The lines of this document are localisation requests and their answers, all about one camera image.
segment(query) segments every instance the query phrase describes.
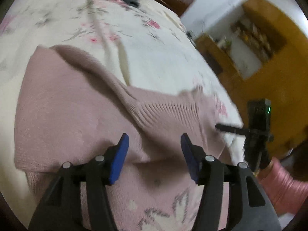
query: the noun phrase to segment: red cloth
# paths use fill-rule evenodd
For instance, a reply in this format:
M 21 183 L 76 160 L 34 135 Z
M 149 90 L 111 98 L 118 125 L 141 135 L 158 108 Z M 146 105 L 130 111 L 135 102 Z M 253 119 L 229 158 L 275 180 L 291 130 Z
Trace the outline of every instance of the red cloth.
M 271 172 L 259 182 L 278 213 L 296 214 L 308 197 L 308 182 L 294 180 L 277 158 L 272 161 Z

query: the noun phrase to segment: white bedspread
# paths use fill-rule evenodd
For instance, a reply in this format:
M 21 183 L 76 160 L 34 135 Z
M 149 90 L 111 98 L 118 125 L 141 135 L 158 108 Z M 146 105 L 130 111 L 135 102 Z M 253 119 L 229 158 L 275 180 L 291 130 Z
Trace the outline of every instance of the white bedspread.
M 24 172 L 16 170 L 14 120 L 30 56 L 40 44 L 69 44 L 97 58 L 127 85 L 179 94 L 201 84 L 221 121 L 242 125 L 217 77 L 185 35 L 175 13 L 153 0 L 16 0 L 0 26 L 0 190 L 24 225 L 35 209 Z M 244 138 L 224 135 L 232 161 Z

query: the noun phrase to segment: pink flower pattern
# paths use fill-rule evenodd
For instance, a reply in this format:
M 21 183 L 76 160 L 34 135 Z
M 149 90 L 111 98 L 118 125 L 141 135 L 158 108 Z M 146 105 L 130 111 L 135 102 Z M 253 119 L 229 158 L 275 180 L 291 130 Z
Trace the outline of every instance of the pink flower pattern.
M 104 0 L 93 0 L 93 3 L 100 8 L 107 8 Z
M 96 37 L 91 37 L 91 38 L 90 38 L 90 41 L 91 41 L 92 43 L 97 43 L 97 42 L 98 42 Z
M 146 21 L 146 24 L 153 28 L 157 28 L 157 29 L 161 28 L 159 24 L 157 22 L 154 22 L 153 20 Z
M 107 0 L 120 5 L 121 7 L 128 8 L 128 5 L 123 0 Z
M 219 115 L 228 117 L 227 108 L 224 105 L 224 103 L 218 98 L 217 95 L 214 95 L 214 101 L 215 101 L 216 111 L 219 113 Z
M 116 34 L 112 34 L 112 35 L 109 36 L 109 40 L 110 40 L 110 41 L 116 41 L 116 40 L 118 40 L 118 39 L 119 39 L 119 36 L 116 35 Z
M 4 33 L 8 28 L 10 23 L 15 19 L 16 16 L 7 15 L 4 17 L 0 24 L 0 34 Z

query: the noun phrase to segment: wooden shelf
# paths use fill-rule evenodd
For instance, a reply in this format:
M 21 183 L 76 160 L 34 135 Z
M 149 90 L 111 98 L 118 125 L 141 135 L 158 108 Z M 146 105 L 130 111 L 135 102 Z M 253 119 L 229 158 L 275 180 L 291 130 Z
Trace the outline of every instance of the wooden shelf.
M 205 52 L 209 53 L 220 65 L 222 72 L 217 77 L 228 93 L 231 93 L 243 82 L 233 60 L 209 36 L 203 35 L 198 38 L 196 45 L 201 55 L 204 55 Z
M 249 49 L 258 57 L 258 59 L 262 62 L 262 64 L 267 63 L 273 56 L 273 52 L 269 52 L 266 49 L 266 46 L 264 45 L 264 43 L 262 41 L 260 41 L 260 39 L 256 38 L 253 33 L 246 27 L 244 26 L 240 21 L 236 22 L 235 24 L 233 24 L 231 26 L 231 30 L 235 33 L 238 28 L 241 29 L 241 33 L 238 36 L 247 47 L 249 47 Z M 255 40 L 260 48 L 256 47 L 255 45 L 251 44 L 249 41 L 247 41 L 247 39 L 245 39 L 245 37 L 243 36 L 243 33 L 245 33 L 245 35 L 247 35 L 247 37 L 249 38 L 253 38 L 253 40 Z M 268 58 L 266 58 L 265 56 L 262 55 L 261 53 L 261 48 L 264 49 L 264 51 L 266 52 Z

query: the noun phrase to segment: pink knit sweater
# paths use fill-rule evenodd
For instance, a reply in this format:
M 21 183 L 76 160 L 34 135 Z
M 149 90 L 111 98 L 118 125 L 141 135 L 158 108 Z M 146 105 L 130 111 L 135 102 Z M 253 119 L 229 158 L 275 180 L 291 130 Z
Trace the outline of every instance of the pink knit sweater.
M 118 230 L 187 231 L 203 188 L 190 178 L 180 137 L 187 133 L 206 154 L 220 157 L 225 143 L 217 122 L 215 101 L 201 87 L 171 96 L 125 86 L 80 49 L 38 47 L 18 99 L 15 166 L 39 200 L 61 164 L 86 163 L 127 133 L 121 176 L 106 187 Z M 90 228 L 86 199 L 83 183 L 83 221 Z M 225 204 L 220 229 L 227 213 Z
M 259 182 L 277 213 L 296 214 L 308 197 L 308 182 L 294 180 L 277 158 L 273 157 L 272 162 L 273 167 L 266 177 L 260 179 L 259 174 Z

